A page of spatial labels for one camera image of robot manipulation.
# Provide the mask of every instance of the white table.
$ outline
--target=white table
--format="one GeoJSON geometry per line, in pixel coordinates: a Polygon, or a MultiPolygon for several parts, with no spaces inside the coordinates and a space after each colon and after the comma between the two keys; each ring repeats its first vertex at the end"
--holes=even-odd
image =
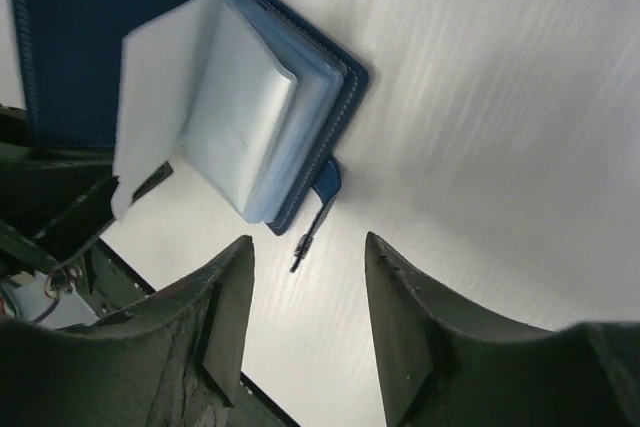
{"type": "MultiPolygon", "coordinates": [[[[374,66],[344,192],[276,238],[184,165],[106,241],[161,287],[253,235],[244,370],[304,427],[384,425],[365,234],[504,315],[640,318],[640,0],[285,0],[374,66]]],[[[20,102],[7,19],[2,96],[20,102]]]]}

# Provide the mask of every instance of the white page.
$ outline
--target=white page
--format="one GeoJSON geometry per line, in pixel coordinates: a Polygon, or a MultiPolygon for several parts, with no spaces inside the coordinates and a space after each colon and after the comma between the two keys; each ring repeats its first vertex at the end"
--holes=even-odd
{"type": "Polygon", "coordinates": [[[175,150],[196,97],[221,0],[191,0],[144,24],[123,42],[111,200],[123,217],[133,193],[175,150]]]}
{"type": "Polygon", "coordinates": [[[267,166],[295,87],[295,76],[225,0],[188,122],[185,155],[241,215],[267,166]]]}

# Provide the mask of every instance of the strap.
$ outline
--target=strap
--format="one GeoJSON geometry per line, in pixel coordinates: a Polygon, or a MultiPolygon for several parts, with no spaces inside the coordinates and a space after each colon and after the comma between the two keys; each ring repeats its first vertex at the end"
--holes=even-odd
{"type": "Polygon", "coordinates": [[[309,230],[300,238],[298,245],[296,246],[296,250],[294,252],[295,260],[293,261],[293,266],[291,266],[290,272],[295,272],[300,267],[300,262],[304,259],[311,247],[311,243],[313,242],[313,236],[318,231],[322,222],[327,217],[333,202],[340,192],[340,188],[342,187],[342,177],[340,175],[340,166],[335,158],[329,157],[316,180],[313,183],[312,189],[318,194],[320,197],[320,201],[322,202],[322,207],[316,214],[309,226],[309,230]]]}

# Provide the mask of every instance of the table surface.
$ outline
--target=table surface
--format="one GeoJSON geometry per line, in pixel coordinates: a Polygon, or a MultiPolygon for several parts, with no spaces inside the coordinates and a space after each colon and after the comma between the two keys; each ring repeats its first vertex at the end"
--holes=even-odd
{"type": "MultiPolygon", "coordinates": [[[[367,231],[504,315],[640,317],[640,0],[285,0],[373,66],[336,156],[344,191],[276,238],[179,159],[105,240],[156,288],[256,247],[245,372],[304,427],[384,424],[367,231]]],[[[0,101],[20,105],[9,11],[0,101]]]]}

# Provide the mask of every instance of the blue stitching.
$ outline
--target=blue stitching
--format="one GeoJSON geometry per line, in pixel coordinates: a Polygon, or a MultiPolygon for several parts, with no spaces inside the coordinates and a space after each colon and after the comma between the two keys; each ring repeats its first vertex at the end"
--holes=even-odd
{"type": "MultiPolygon", "coordinates": [[[[289,206],[289,209],[285,213],[285,216],[282,219],[282,221],[278,225],[274,226],[275,229],[280,229],[287,222],[287,220],[289,220],[289,217],[290,217],[290,215],[291,215],[291,213],[293,211],[293,208],[296,206],[302,191],[304,190],[304,188],[306,187],[307,183],[309,182],[309,178],[311,177],[311,172],[313,171],[315,166],[318,164],[318,161],[320,160],[320,158],[324,154],[324,151],[327,148],[327,145],[329,144],[329,141],[333,137],[333,134],[335,133],[338,124],[340,123],[340,121],[344,117],[344,114],[345,114],[347,108],[349,107],[349,104],[351,104],[351,102],[353,100],[353,96],[355,95],[355,91],[358,88],[359,79],[358,79],[358,74],[353,69],[351,69],[351,67],[349,65],[345,64],[342,60],[340,60],[333,52],[328,50],[324,45],[322,45],[315,38],[313,38],[306,30],[304,30],[302,27],[296,25],[291,19],[289,19],[286,16],[284,16],[284,14],[282,14],[282,12],[280,12],[273,5],[271,5],[271,3],[268,0],[262,0],[262,1],[265,4],[267,4],[271,8],[271,10],[273,12],[278,14],[278,16],[283,21],[287,22],[289,25],[291,25],[292,27],[297,29],[300,33],[302,33],[307,38],[307,40],[309,40],[310,42],[315,44],[318,48],[323,50],[326,54],[328,54],[331,57],[333,57],[342,66],[343,69],[344,68],[348,69],[349,72],[351,72],[353,74],[354,78],[355,78],[354,83],[353,83],[353,87],[351,88],[351,91],[349,92],[349,95],[348,95],[347,99],[345,100],[344,105],[342,106],[342,110],[338,114],[338,117],[336,118],[334,124],[332,125],[331,129],[329,130],[329,133],[327,134],[327,137],[325,138],[325,140],[322,143],[322,145],[320,146],[320,149],[318,150],[316,156],[314,157],[313,161],[311,162],[311,166],[309,167],[309,169],[307,170],[307,173],[305,174],[304,178],[302,179],[302,183],[300,184],[300,187],[298,188],[298,191],[296,192],[296,195],[294,196],[293,201],[291,202],[291,204],[289,206]]],[[[37,137],[38,136],[38,134],[37,134],[37,125],[38,125],[38,119],[37,119],[37,117],[38,117],[38,115],[37,115],[37,92],[36,92],[36,89],[35,89],[35,77],[34,77],[34,73],[33,73],[33,57],[32,57],[32,54],[31,54],[31,40],[30,40],[30,31],[29,31],[28,9],[27,9],[27,6],[26,6],[26,0],[16,0],[16,5],[18,7],[18,10],[20,11],[18,13],[18,18],[19,18],[18,24],[20,25],[20,29],[19,30],[22,32],[21,45],[24,44],[23,48],[21,49],[22,50],[21,55],[24,57],[25,73],[27,74],[27,77],[28,77],[28,79],[27,79],[27,93],[29,95],[31,104],[36,107],[35,109],[32,109],[32,110],[34,111],[34,127],[36,128],[36,140],[38,140],[38,137],[37,137]]],[[[111,147],[110,145],[84,145],[84,144],[70,144],[70,145],[79,145],[79,146],[82,146],[82,147],[111,147]]]]}

